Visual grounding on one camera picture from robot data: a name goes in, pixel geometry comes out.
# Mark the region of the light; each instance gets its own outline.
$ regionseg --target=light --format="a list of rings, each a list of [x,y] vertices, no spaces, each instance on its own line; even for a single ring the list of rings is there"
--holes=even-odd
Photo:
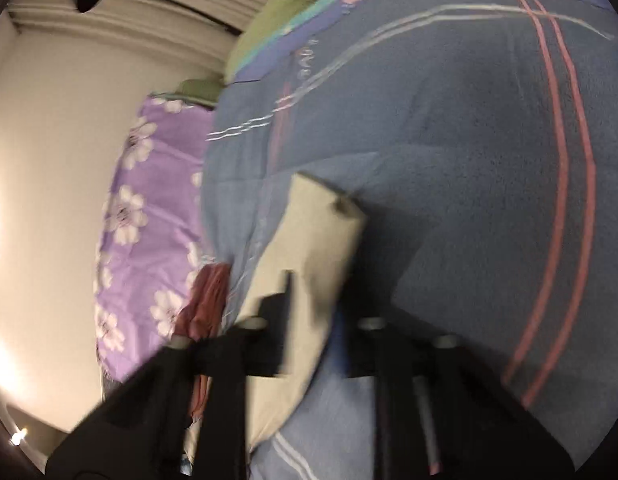
[[[0,389],[13,398],[21,397],[24,391],[20,369],[2,339],[0,339]]]
[[[24,438],[26,437],[26,434],[28,433],[28,430],[26,428],[22,428],[20,431],[18,431],[17,433],[14,433],[11,437],[11,443],[14,446],[19,446],[20,442],[22,442],[24,440]]]

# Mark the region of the pink stripe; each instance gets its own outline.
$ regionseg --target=pink stripe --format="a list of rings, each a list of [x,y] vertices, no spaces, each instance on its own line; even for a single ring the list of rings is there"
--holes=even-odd
[[[291,84],[287,81],[283,87],[282,97],[287,97],[291,92]],[[267,174],[276,168],[278,155],[282,146],[282,137],[285,135],[285,127],[289,118],[290,110],[285,108],[276,113],[274,118],[273,132],[271,135],[271,145],[269,148],[269,160],[267,161]]]
[[[538,291],[538,296],[534,301],[534,306],[531,310],[531,315],[527,326],[512,358],[505,368],[502,374],[502,382],[508,383],[513,375],[518,370],[521,362],[531,348],[538,327],[545,317],[545,310],[547,309],[547,302],[551,295],[551,291],[554,287],[554,280],[556,278],[556,271],[558,269],[558,263],[560,262],[560,254],[563,246],[563,232],[564,221],[566,217],[566,205],[567,205],[567,187],[569,184],[569,156],[567,153],[567,142],[564,136],[564,123],[563,113],[560,107],[560,96],[558,93],[558,80],[556,79],[556,72],[549,54],[547,47],[547,40],[540,20],[533,14],[531,8],[525,0],[518,0],[523,8],[527,11],[529,17],[534,23],[536,33],[538,35],[538,42],[540,43],[540,50],[545,61],[545,72],[547,72],[547,82],[549,85],[549,93],[551,95],[552,111],[554,115],[554,134],[556,136],[556,143],[558,146],[558,184],[556,187],[556,210],[554,212],[554,225],[552,228],[551,239],[549,242],[549,251],[547,256],[547,263],[545,264],[545,273],[543,281]]]
[[[593,229],[594,219],[596,214],[596,162],[593,158],[592,141],[590,139],[589,126],[587,125],[587,117],[585,116],[585,109],[582,104],[582,96],[580,95],[580,88],[578,85],[578,78],[576,75],[576,67],[574,61],[567,50],[566,44],[564,44],[563,33],[558,25],[558,21],[553,16],[547,14],[547,9],[540,3],[539,0],[534,0],[536,5],[543,13],[547,15],[549,21],[554,27],[556,37],[558,38],[558,46],[560,47],[560,53],[563,56],[564,64],[567,67],[569,73],[569,82],[572,88],[572,95],[574,96],[574,107],[576,108],[576,116],[578,118],[578,129],[580,130],[580,140],[582,142],[582,150],[585,156],[585,172],[586,172],[586,198],[585,198],[585,211],[583,218],[582,228],[582,240],[580,243],[580,259],[578,261],[578,271],[576,273],[576,282],[574,283],[574,290],[572,291],[572,298],[569,302],[567,313],[564,317],[563,326],[558,333],[558,337],[554,341],[545,363],[540,371],[534,378],[534,381],[529,386],[528,390],[522,397],[522,404],[525,407],[531,405],[534,399],[541,391],[545,382],[547,381],[549,374],[556,366],[560,355],[564,351],[564,347],[567,345],[567,341],[576,322],[578,316],[578,309],[580,302],[582,301],[582,295],[584,292],[585,284],[587,283],[587,276],[589,274],[590,257],[592,255],[592,243],[593,243]]]

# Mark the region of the teal fabric edge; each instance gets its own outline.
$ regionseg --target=teal fabric edge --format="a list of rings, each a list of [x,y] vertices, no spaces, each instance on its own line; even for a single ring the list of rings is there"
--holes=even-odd
[[[263,43],[260,43],[258,46],[254,47],[249,52],[249,54],[247,54],[243,58],[240,65],[238,65],[238,68],[236,69],[236,71],[231,75],[231,78],[233,79],[235,75],[238,72],[240,72],[240,70],[242,70],[249,63],[251,63],[262,49],[266,48],[267,46],[269,46],[270,44],[274,43],[279,38],[284,36],[286,30],[288,30],[289,28],[293,29],[293,28],[298,27],[299,25],[302,25],[304,22],[307,22],[314,16],[323,12],[324,9],[329,7],[335,1],[337,0],[318,0],[311,7],[308,7],[308,9],[303,10],[303,12],[301,12],[299,15],[294,16],[289,22],[287,22],[285,25],[280,27],[278,30],[276,30],[276,32],[274,32],[265,41],[263,41]]]

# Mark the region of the white flower pattern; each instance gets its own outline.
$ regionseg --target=white flower pattern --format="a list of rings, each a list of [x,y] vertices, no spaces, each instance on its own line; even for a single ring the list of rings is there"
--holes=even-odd
[[[191,184],[196,187],[202,186],[202,171],[198,171],[198,173],[191,175]]]
[[[164,105],[165,111],[170,114],[179,114],[182,111],[182,101],[180,100],[167,101],[162,97],[155,97],[152,103],[158,106]]]
[[[124,144],[122,166],[133,170],[137,162],[144,162],[153,150],[153,140],[149,137],[156,131],[155,123],[148,123],[146,117],[138,117]]]
[[[120,186],[118,194],[109,205],[109,217],[105,221],[107,232],[114,232],[116,244],[135,244],[140,239],[139,229],[147,225],[147,215],[142,211],[144,197],[134,194],[130,186]]]
[[[157,322],[156,330],[164,338],[169,338],[182,309],[182,298],[172,290],[158,290],[153,299],[155,305],[150,306],[149,311]]]
[[[109,202],[111,202],[111,193],[107,193],[105,196],[105,201],[102,203],[102,214],[106,215],[108,211]],[[100,250],[100,241],[98,241],[98,251]]]
[[[215,263],[215,258],[213,256],[209,256],[208,254],[202,254],[202,249],[200,245],[195,242],[189,242],[187,244],[187,248],[189,252],[187,253],[187,260],[193,270],[187,274],[187,278],[185,280],[185,286],[187,290],[190,290],[193,286],[193,282],[196,281],[196,276],[202,267],[205,265]]]
[[[107,312],[98,303],[95,306],[96,337],[111,351],[124,350],[124,334],[118,328],[118,316]]]
[[[99,254],[99,258],[96,261],[96,277],[93,280],[93,292],[99,293],[102,288],[111,288],[113,283],[113,273],[108,267],[111,263],[111,255],[109,253]]]

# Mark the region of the white wall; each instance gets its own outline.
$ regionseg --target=white wall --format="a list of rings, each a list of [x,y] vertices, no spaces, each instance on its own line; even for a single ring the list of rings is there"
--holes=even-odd
[[[0,15],[0,66],[15,44],[17,37],[18,32],[11,23],[7,11],[4,10]]]
[[[92,271],[123,139],[145,94],[199,72],[32,31],[0,69],[0,387],[62,430],[100,399]]]

